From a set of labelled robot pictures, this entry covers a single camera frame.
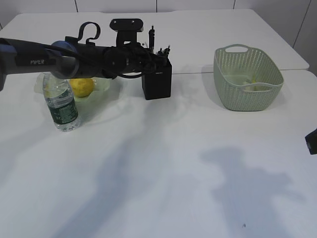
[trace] white wall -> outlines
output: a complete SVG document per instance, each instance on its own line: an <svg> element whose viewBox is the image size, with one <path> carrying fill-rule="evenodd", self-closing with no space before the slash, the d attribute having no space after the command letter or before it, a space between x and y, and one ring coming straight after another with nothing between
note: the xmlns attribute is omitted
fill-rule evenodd
<svg viewBox="0 0 317 238"><path fill-rule="evenodd" d="M317 75L317 0L312 0L294 49Z"/></svg>
<svg viewBox="0 0 317 238"><path fill-rule="evenodd" d="M293 46L309 2L310 0L236 0L235 8L253 9Z"/></svg>
<svg viewBox="0 0 317 238"><path fill-rule="evenodd" d="M156 12L156 0L76 0L79 12Z"/></svg>
<svg viewBox="0 0 317 238"><path fill-rule="evenodd" d="M76 12L74 0L1 0L0 4L3 27L20 13Z"/></svg>
<svg viewBox="0 0 317 238"><path fill-rule="evenodd" d="M234 0L158 0L158 12L174 10L232 9Z"/></svg>

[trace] yellow lemon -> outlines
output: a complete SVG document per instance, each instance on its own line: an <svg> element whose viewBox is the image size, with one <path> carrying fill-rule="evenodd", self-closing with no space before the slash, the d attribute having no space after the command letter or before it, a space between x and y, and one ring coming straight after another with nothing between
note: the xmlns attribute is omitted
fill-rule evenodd
<svg viewBox="0 0 317 238"><path fill-rule="evenodd" d="M77 97L86 97L91 94L94 89L94 81L92 78L72 78L69 81L74 95Z"/></svg>

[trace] green basket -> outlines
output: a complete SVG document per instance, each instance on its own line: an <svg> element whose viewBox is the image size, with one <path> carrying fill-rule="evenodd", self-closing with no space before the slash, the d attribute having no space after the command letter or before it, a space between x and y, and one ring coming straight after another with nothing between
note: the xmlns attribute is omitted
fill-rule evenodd
<svg viewBox="0 0 317 238"><path fill-rule="evenodd" d="M228 52L231 47L246 52ZM233 111L262 111L276 98L284 79L262 50L245 45L217 49L213 62L214 83L223 105Z"/></svg>

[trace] water bottle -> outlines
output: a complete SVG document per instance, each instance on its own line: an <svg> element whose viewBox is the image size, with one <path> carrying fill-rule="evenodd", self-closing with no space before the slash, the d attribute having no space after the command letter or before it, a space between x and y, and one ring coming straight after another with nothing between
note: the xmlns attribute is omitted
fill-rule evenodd
<svg viewBox="0 0 317 238"><path fill-rule="evenodd" d="M61 131L71 131L80 125L74 94L66 79L45 74L43 95L55 126Z"/></svg>

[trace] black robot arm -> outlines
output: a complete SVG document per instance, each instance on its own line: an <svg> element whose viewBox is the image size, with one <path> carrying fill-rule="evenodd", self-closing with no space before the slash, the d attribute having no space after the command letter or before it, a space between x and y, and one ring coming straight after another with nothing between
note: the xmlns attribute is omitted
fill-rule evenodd
<svg viewBox="0 0 317 238"><path fill-rule="evenodd" d="M78 43L84 28L94 24L95 37L85 44ZM150 48L137 42L137 32L143 31L140 19L114 19L110 27L117 31L116 47L95 46L90 40L100 35L100 27L94 22L81 25L78 38L65 37L52 45L0 38L0 91L8 74L47 72L62 79L68 78L137 78L153 74L169 63L169 48L154 54L154 29L149 32Z"/></svg>

